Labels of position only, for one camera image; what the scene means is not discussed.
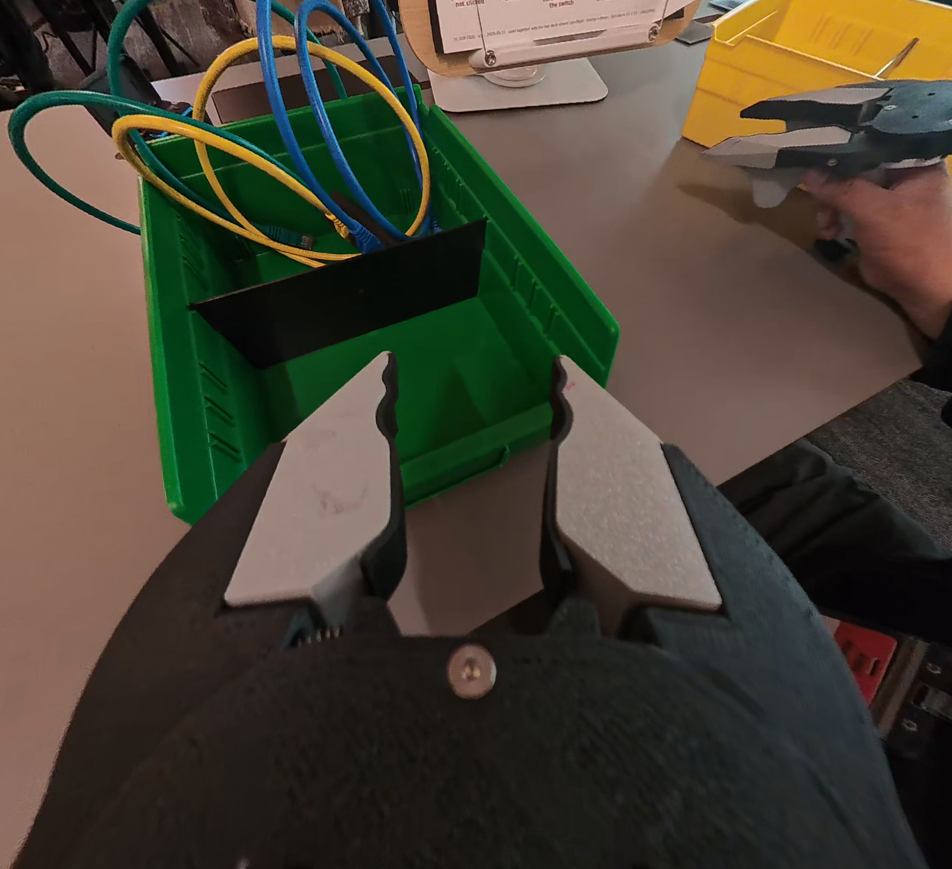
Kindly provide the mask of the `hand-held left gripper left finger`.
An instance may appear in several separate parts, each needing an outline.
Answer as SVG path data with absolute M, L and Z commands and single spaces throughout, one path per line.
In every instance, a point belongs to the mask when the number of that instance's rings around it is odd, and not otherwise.
M 391 598 L 408 562 L 398 397 L 384 352 L 288 434 L 226 604 Z

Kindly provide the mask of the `white stand base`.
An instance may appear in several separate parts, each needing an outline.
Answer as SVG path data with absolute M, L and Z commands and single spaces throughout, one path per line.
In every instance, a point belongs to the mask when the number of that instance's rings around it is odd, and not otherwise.
M 541 108 L 602 101 L 608 89 L 587 59 L 446 77 L 430 69 L 435 104 L 450 114 Z

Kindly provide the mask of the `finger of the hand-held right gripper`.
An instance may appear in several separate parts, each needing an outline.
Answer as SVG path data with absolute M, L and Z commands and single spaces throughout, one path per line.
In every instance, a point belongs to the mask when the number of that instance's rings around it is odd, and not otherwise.
M 866 152 L 841 127 L 808 127 L 774 134 L 730 137 L 703 152 L 711 161 L 763 171 L 833 169 L 866 173 Z
M 849 85 L 776 97 L 753 103 L 741 118 L 782 123 L 786 131 L 837 127 L 849 132 L 892 133 L 881 118 L 890 85 Z

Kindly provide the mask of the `yellow plastic bin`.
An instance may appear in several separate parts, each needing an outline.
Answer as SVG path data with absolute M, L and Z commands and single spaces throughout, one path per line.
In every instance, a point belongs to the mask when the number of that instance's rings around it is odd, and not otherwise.
M 888 78 L 948 79 L 951 8 L 926 0 L 750 0 L 721 17 L 682 135 L 753 134 L 749 105 Z

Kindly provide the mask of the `red plastic box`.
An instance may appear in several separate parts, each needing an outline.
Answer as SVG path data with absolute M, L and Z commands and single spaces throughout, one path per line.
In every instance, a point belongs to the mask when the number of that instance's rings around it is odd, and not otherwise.
M 825 617 L 825 622 L 870 707 L 898 651 L 898 637 L 838 618 Z

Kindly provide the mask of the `person's right hand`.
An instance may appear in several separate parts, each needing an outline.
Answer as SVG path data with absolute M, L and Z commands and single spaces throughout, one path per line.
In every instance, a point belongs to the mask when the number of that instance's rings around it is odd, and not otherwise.
M 818 202 L 820 235 L 848 222 L 865 284 L 886 295 L 928 339 L 951 310 L 951 183 L 945 162 L 898 172 L 889 187 L 862 178 L 809 172 L 803 187 Z

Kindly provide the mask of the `green plastic bin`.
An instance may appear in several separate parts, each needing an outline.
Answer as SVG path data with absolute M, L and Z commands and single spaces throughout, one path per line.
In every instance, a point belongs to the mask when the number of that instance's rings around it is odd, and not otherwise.
M 184 522 L 383 352 L 398 366 L 407 505 L 544 441 L 557 355 L 607 383 L 620 333 L 613 316 L 456 126 L 415 93 L 437 232 L 488 220 L 478 293 L 297 359 L 258 370 L 189 305 L 312 269 L 141 185 L 162 477 Z

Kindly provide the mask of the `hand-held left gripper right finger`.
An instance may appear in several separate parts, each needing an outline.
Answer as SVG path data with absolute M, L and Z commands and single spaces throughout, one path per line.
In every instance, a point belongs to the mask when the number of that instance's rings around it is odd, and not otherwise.
M 602 633 L 660 607 L 714 615 L 722 599 L 660 438 L 580 365 L 552 365 L 540 573 L 554 602 L 593 606 Z

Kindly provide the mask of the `person's right forearm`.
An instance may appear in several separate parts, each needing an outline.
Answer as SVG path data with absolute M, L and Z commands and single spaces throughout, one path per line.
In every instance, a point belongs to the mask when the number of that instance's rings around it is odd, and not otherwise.
M 951 393 L 951 321 L 929 345 L 920 369 L 910 375 L 911 381 Z

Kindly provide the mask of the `black bin divider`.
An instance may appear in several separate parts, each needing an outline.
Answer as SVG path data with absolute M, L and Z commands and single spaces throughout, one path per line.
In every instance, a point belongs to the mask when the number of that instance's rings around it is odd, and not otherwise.
M 263 370 L 476 297 L 487 218 L 189 305 Z

